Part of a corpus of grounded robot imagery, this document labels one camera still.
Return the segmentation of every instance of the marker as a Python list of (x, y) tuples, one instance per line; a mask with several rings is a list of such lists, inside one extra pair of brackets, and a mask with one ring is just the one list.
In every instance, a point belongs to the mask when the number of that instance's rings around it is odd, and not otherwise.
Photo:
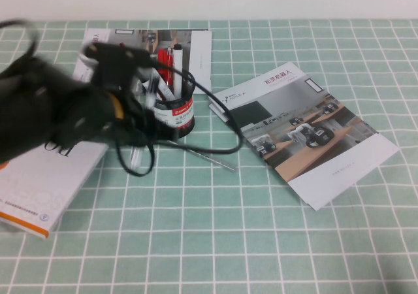
[[(158, 50), (158, 61), (160, 61), (163, 64), (168, 63), (168, 58), (167, 58), (167, 51), (165, 49), (159, 49)], [(161, 77), (163, 78), (164, 81), (167, 81), (166, 78), (166, 71), (163, 69), (159, 69), (158, 73), (161, 75)]]
[[(171, 48), (167, 49), (167, 57), (168, 57), (168, 66), (172, 67), (172, 50)], [(167, 84), (169, 85), (169, 88), (171, 91), (173, 91), (172, 85), (173, 85), (173, 79), (172, 79), (172, 72), (170, 70), (167, 70), (168, 77), (167, 77)]]
[[(173, 67), (183, 72), (183, 48), (181, 44), (175, 44), (173, 51)], [(183, 78), (181, 75), (178, 75), (177, 73), (174, 74), (174, 96), (176, 99), (180, 99), (182, 97), (182, 81)]]

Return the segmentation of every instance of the brochure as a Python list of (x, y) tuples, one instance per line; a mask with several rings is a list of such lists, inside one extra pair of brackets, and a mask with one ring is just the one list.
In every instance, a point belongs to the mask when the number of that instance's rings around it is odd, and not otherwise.
[[(254, 152), (315, 210), (398, 151), (293, 63), (215, 96)], [(226, 121), (215, 102), (210, 108)]]

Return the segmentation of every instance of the printed photo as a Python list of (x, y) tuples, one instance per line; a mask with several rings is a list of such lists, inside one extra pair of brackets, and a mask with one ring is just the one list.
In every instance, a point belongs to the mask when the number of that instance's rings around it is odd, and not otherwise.
[(251, 147), (286, 182), (377, 133), (310, 78), (231, 112)]
[(160, 60), (160, 50), (171, 51), (175, 44), (181, 44), (183, 49), (183, 69), (188, 70), (191, 35), (191, 29), (112, 29), (108, 42), (145, 49), (149, 51), (152, 57)]

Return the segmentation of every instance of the orange stripe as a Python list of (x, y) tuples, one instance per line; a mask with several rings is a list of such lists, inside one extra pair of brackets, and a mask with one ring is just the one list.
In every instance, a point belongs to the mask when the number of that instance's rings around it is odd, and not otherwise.
[(14, 222), (18, 225), (21, 225), (22, 227), (26, 227), (29, 230), (32, 230), (36, 233), (44, 235), (45, 237), (49, 236), (49, 232), (47, 230), (42, 229), (40, 227), (37, 227), (36, 225), (33, 225), (32, 223), (29, 223), (29, 222), (26, 222), (26, 221), (21, 220), (19, 218), (16, 218), (14, 216), (11, 216), (10, 214), (5, 214), (4, 212), (0, 211), (0, 218), (6, 219), (6, 220), (11, 221), (11, 222)]
[(7, 166), (8, 161), (4, 162), (4, 163), (0, 163), (0, 170), (4, 169)]
[(123, 119), (123, 108), (122, 108), (120, 101), (111, 93), (108, 93), (108, 94), (113, 102), (113, 107), (115, 108), (115, 117), (117, 119)]

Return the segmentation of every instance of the pen cap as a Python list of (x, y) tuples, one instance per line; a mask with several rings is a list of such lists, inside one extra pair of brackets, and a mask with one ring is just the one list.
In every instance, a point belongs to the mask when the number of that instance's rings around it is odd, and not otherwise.
[[(172, 50), (173, 64), (172, 66), (179, 71), (183, 70), (183, 48), (181, 44), (175, 44)], [(175, 98), (182, 96), (182, 77), (174, 74), (174, 90)]]

